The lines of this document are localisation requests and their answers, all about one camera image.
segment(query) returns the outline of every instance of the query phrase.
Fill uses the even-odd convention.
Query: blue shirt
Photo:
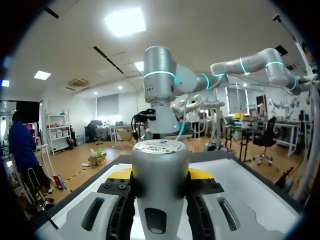
[[[37,145],[31,132],[20,121],[15,121],[9,130],[9,148],[14,155],[16,167],[19,171],[38,166],[38,160],[33,153]]]

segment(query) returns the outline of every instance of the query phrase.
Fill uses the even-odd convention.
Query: ceiling light
[[[48,77],[50,77],[51,73],[45,72],[45,71],[37,71],[34,75],[34,79],[41,79],[41,80],[47,80]]]
[[[114,12],[104,19],[109,30],[116,37],[146,30],[144,15],[140,7]]]
[[[142,72],[144,70],[144,62],[143,61],[135,62],[134,65],[136,66],[138,71]]]
[[[1,87],[9,87],[10,81],[9,80],[2,80]]]

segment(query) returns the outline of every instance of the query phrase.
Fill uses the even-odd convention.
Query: label sticker
[[[136,148],[141,150],[145,153],[152,153],[152,154],[171,154],[179,151],[182,147],[181,143],[174,142],[174,141],[166,141],[166,140],[159,140],[155,142],[141,142]]]

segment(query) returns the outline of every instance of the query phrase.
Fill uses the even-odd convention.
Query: man
[[[191,123],[191,126],[192,126],[192,129],[196,132],[199,131],[199,121],[200,121],[200,117],[198,115],[198,112],[197,110],[193,110],[191,112],[189,112],[187,114],[187,120],[189,123]]]
[[[39,165],[39,162],[33,153],[36,150],[37,145],[33,139],[31,132],[22,124],[21,116],[19,112],[15,112],[12,116],[12,126],[9,130],[9,149],[14,156],[15,164],[18,171],[21,173],[22,180],[33,196],[39,196],[37,194],[36,187],[45,187],[49,194],[52,193],[53,187],[50,184],[50,179],[44,173],[44,170]]]

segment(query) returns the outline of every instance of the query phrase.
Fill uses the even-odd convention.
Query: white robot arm
[[[176,132],[178,122],[170,108],[171,102],[183,94],[227,86],[228,74],[245,74],[266,69],[271,84],[284,86],[294,95],[308,91],[304,89],[304,85],[299,85],[301,79],[286,69],[280,54],[273,48],[236,60],[214,63],[210,69],[212,75],[194,74],[190,69],[177,64],[170,50],[164,46],[151,46],[145,51],[144,97],[154,112],[152,119],[148,120],[151,133]]]
[[[171,105],[171,108],[177,118],[182,118],[184,116],[184,111],[187,114],[198,108],[215,109],[225,105],[222,101],[203,101],[199,94],[195,95],[193,100],[195,102],[190,104],[186,104],[185,100],[181,100],[180,102]]]
[[[144,98],[154,110],[154,114],[148,119],[149,131],[153,134],[170,134],[177,131],[178,122],[173,111],[175,108],[170,107],[176,97],[227,86],[228,83],[225,74],[194,74],[190,69],[178,65],[170,50],[164,46],[149,47],[144,53],[143,76]]]
[[[300,78],[286,69],[279,52],[274,48],[267,48],[254,55],[232,61],[214,63],[210,69],[214,76],[246,74],[266,69],[271,84],[286,87],[294,95],[301,93]]]

